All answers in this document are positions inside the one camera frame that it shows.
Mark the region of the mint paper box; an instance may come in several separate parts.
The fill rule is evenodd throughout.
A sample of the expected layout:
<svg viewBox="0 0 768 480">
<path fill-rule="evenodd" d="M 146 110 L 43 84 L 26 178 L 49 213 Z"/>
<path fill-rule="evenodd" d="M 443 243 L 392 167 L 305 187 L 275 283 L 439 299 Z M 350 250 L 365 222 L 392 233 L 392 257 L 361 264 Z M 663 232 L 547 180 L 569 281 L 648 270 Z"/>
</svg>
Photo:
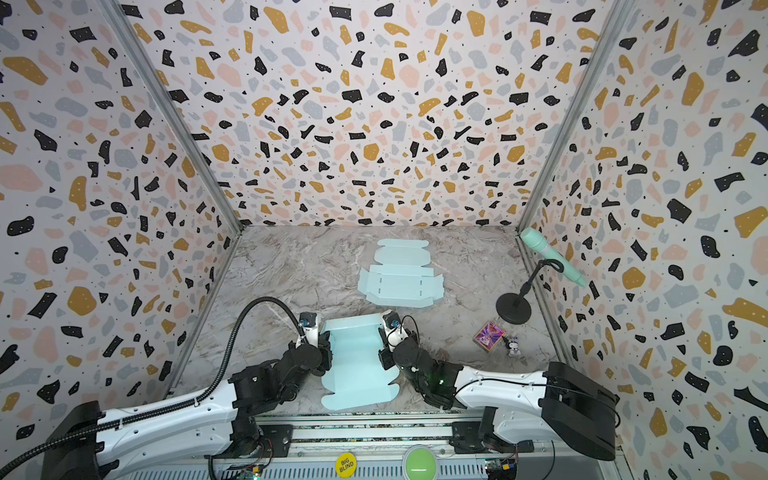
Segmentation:
<svg viewBox="0 0 768 480">
<path fill-rule="evenodd" d="M 385 369 L 379 359 L 384 348 L 379 333 L 382 324 L 382 313 L 325 322 L 323 332 L 330 334 L 332 353 L 331 368 L 322 377 L 322 385 L 331 391 L 321 399 L 327 410 L 383 404 L 398 396 L 400 371 Z"/>
</svg>

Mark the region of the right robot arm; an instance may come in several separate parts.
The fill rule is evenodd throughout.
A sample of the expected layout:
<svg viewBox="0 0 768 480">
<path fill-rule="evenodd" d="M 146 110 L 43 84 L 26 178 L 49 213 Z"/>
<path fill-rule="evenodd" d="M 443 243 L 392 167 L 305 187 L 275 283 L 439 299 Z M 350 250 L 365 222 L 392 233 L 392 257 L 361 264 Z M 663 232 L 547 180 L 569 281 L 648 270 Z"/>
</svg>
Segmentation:
<svg viewBox="0 0 768 480">
<path fill-rule="evenodd" d="M 523 374 L 488 372 L 434 359 L 413 336 L 379 351 L 430 406 L 481 409 L 479 441 L 513 452 L 523 441 L 562 441 L 592 459 L 616 458 L 619 397 L 565 363 Z"/>
</svg>

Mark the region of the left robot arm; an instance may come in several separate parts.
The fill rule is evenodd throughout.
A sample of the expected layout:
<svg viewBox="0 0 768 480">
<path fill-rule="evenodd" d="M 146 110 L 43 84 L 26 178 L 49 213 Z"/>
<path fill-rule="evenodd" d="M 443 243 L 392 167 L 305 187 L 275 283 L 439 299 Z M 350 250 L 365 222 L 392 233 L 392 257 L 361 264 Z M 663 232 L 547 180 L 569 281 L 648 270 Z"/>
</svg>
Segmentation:
<svg viewBox="0 0 768 480">
<path fill-rule="evenodd" d="M 326 333 L 289 344 L 283 356 L 248 366 L 209 395 L 193 392 L 140 407 L 75 407 L 48 438 L 44 479 L 114 479 L 193 456 L 245 456 L 267 437 L 256 416 L 293 401 L 310 375 L 331 367 Z"/>
</svg>

